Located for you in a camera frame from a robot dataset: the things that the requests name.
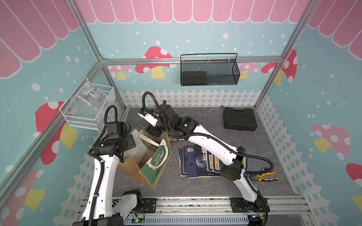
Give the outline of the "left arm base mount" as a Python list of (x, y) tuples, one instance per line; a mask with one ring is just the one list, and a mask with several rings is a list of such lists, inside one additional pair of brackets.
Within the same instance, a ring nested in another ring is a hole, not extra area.
[(131, 210), (131, 213), (135, 214), (145, 214), (145, 213), (155, 213), (156, 212), (156, 198), (143, 198), (140, 207), (135, 207)]

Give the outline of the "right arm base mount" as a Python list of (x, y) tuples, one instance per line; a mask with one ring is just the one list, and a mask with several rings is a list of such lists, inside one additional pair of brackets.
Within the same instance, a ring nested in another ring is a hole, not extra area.
[(258, 196), (254, 202), (246, 201), (242, 197), (230, 198), (233, 213), (269, 213), (270, 208), (267, 199)]

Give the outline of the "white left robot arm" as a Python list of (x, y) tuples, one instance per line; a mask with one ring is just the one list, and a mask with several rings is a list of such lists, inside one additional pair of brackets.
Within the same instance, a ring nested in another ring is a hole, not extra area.
[(94, 176), (85, 210), (74, 226), (122, 226), (131, 214), (144, 209), (139, 190), (126, 191), (120, 201), (112, 201), (115, 173), (123, 154), (136, 146), (129, 123), (114, 121), (105, 124), (105, 131), (87, 153), (94, 158)]

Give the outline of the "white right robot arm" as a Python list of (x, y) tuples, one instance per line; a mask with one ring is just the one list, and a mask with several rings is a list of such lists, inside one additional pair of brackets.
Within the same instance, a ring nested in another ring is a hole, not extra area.
[(259, 172), (247, 171), (243, 163), (244, 158), (253, 158), (273, 163), (264, 157), (245, 154), (243, 147), (233, 147), (221, 141), (208, 132), (199, 122), (189, 116), (180, 117), (171, 106), (166, 103), (157, 105), (156, 109), (142, 107), (138, 115), (146, 120), (152, 129), (166, 132), (169, 137), (177, 140), (187, 140), (209, 151), (218, 157), (224, 164), (221, 176), (233, 181), (242, 194), (244, 209), (249, 212), (270, 211), (268, 201), (252, 184), (251, 175)]

